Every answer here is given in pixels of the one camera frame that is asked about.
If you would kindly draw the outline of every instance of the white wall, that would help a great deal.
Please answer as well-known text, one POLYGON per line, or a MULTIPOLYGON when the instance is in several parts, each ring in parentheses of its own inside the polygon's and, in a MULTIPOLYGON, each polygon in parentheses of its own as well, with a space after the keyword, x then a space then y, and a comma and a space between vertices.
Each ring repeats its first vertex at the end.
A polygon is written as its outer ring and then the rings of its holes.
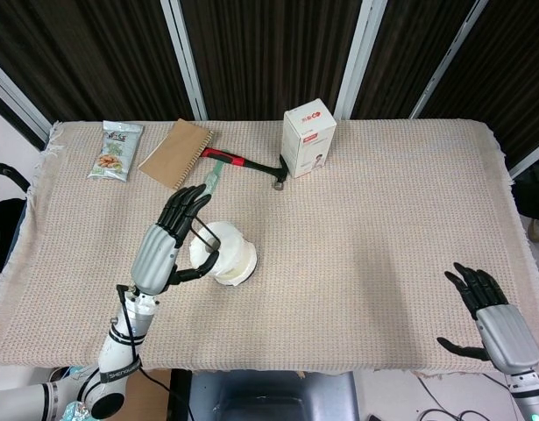
MULTIPOLYGON (((39 150, 0 116, 0 162, 14 167, 28 182, 39 159, 39 150)), ((15 182, 0 175, 0 201, 13 197, 24 198, 25 193, 15 182)))

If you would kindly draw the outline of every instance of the white box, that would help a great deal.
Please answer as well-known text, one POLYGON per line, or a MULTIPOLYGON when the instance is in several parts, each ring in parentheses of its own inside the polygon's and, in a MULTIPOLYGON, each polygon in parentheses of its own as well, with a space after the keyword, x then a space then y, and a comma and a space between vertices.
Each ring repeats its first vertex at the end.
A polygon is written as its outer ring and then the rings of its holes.
POLYGON ((336 125, 336 120, 319 98, 285 111, 280 154, 293 178, 323 167, 336 125))

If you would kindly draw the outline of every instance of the black curtain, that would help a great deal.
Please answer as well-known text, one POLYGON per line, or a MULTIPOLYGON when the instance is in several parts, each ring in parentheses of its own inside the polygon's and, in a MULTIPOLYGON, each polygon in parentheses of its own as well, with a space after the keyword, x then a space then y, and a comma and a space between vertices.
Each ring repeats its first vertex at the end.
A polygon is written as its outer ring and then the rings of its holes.
POLYGON ((389 0, 351 118, 408 118, 473 0, 389 0))
POLYGON ((52 122, 193 118, 159 0, 0 1, 0 67, 52 122))
POLYGON ((281 119, 320 97, 333 112, 360 0, 182 0, 209 119, 281 119))
POLYGON ((489 2, 421 118, 487 123, 511 168, 539 146, 539 2, 489 2))

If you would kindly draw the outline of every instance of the notebook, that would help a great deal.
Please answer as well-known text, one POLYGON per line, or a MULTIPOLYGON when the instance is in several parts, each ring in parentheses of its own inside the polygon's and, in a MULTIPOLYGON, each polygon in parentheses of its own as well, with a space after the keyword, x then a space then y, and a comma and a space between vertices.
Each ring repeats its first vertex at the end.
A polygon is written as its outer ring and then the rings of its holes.
POLYGON ((213 134, 180 118, 138 169, 166 187, 178 189, 213 134))

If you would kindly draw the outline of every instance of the snack bag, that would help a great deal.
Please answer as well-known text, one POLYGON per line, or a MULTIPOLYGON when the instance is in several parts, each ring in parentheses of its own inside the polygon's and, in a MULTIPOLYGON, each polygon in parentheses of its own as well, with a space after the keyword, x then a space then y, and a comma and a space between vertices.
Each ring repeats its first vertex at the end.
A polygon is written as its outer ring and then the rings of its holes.
POLYGON ((104 121, 102 152, 88 178, 113 178, 126 182, 142 132, 142 125, 104 121))

